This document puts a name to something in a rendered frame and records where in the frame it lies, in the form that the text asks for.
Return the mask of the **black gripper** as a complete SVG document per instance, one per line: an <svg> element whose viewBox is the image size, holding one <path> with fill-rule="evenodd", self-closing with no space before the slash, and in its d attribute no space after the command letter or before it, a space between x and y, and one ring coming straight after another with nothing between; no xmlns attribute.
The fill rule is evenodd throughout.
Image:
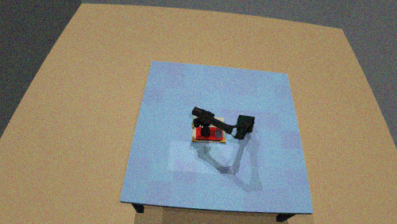
<svg viewBox="0 0 397 224"><path fill-rule="evenodd" d="M210 136L210 128L208 126L210 126L210 124L202 124L203 128L202 128L202 132L201 135L205 136L205 137L209 137Z"/></svg>

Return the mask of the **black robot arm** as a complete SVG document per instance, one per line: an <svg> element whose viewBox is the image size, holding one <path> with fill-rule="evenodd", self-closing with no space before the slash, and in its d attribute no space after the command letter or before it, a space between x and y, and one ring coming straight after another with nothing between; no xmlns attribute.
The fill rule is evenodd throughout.
<svg viewBox="0 0 397 224"><path fill-rule="evenodd" d="M195 128L198 128L200 125L203 126L202 124L211 124L213 126L218 127L219 129L225 131L227 134L232 135L233 128L238 128L236 136L232 135L235 139L238 140L244 140L245 134L246 133L251 133L251 130L253 128L253 125L255 122L252 122L251 120L244 120L242 126L241 125L227 125L224 122L221 122L214 118L213 113L206 111L204 109L200 109L198 107L195 107L192 110L192 114L194 116L197 116L198 118L193 119L193 124Z"/></svg>

